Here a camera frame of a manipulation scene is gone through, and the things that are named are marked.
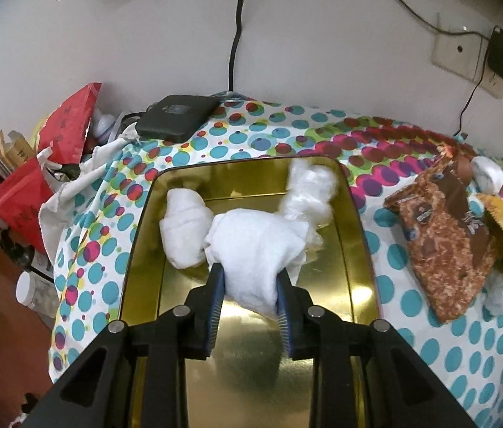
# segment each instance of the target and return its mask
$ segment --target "silver rivet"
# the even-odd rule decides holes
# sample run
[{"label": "silver rivet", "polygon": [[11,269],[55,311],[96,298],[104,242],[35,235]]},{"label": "silver rivet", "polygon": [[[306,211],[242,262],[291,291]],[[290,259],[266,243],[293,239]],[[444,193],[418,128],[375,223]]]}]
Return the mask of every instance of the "silver rivet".
[{"label": "silver rivet", "polygon": [[388,323],[386,320],[378,319],[375,320],[372,324],[374,329],[376,331],[388,331],[390,330],[390,323]]},{"label": "silver rivet", "polygon": [[176,317],[185,317],[190,313],[190,307],[185,306],[184,304],[181,304],[179,306],[176,306],[174,309],[172,309],[172,313]]},{"label": "silver rivet", "polygon": [[108,328],[111,333],[121,333],[125,329],[125,322],[122,320],[113,320]]},{"label": "silver rivet", "polygon": [[325,310],[321,306],[311,306],[307,309],[307,314],[309,314],[309,317],[318,319],[319,317],[323,317],[325,315]]}]

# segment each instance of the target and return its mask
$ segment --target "plastic jar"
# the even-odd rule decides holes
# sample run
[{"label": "plastic jar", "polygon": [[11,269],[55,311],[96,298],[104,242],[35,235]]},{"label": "plastic jar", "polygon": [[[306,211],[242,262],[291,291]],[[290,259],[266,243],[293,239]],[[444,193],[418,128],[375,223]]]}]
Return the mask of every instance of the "plastic jar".
[{"label": "plastic jar", "polygon": [[57,290],[53,283],[33,272],[24,270],[17,279],[16,299],[20,304],[55,319],[59,307]]}]

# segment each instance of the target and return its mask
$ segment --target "clear plastic bag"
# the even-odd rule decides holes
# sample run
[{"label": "clear plastic bag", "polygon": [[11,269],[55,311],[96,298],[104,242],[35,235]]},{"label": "clear plastic bag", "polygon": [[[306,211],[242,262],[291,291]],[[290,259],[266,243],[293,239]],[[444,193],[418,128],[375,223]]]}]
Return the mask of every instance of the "clear plastic bag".
[{"label": "clear plastic bag", "polygon": [[503,273],[493,269],[486,280],[486,309],[495,317],[503,314]]},{"label": "clear plastic bag", "polygon": [[332,220],[329,201],[336,193],[336,176],[323,165],[311,165],[306,159],[294,159],[289,166],[287,194],[279,203],[278,213],[287,220],[306,221],[307,262],[315,259],[315,252],[323,248],[317,230]]}]

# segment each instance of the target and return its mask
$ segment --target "shiny gold surface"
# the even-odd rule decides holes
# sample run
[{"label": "shiny gold surface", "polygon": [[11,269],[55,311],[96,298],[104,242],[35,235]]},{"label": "shiny gold surface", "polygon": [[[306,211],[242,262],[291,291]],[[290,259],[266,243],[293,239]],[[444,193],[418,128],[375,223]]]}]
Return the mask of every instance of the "shiny gold surface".
[{"label": "shiny gold surface", "polygon": [[[208,275],[205,265],[178,271],[166,261],[158,221],[165,213],[169,189],[198,191],[214,214],[234,208],[274,212],[285,193],[291,159],[199,165],[160,174],[134,242],[121,318],[130,325],[153,320],[160,311],[183,304],[188,291]],[[330,167],[339,187],[331,202],[334,221],[319,231],[325,247],[318,259],[302,268],[298,286],[309,291],[315,304],[342,319],[370,323],[379,316],[374,275],[348,184],[336,161],[319,156],[306,159]],[[138,426],[143,368],[137,369],[132,426]],[[277,323],[233,302],[225,301],[222,307],[212,356],[205,362],[187,361],[186,370],[189,419],[194,428],[308,425],[312,362],[285,357]],[[354,374],[358,371],[355,365]],[[362,420],[363,401],[357,399]]]}]

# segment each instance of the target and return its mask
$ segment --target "reddish brown floor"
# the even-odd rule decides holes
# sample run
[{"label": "reddish brown floor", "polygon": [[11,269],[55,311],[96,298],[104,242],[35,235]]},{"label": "reddish brown floor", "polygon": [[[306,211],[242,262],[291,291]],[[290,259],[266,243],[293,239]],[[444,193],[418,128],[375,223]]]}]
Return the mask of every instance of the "reddish brown floor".
[{"label": "reddish brown floor", "polygon": [[25,393],[42,396],[51,386],[48,348],[51,331],[16,300],[20,269],[0,251],[0,427],[20,413]]}]

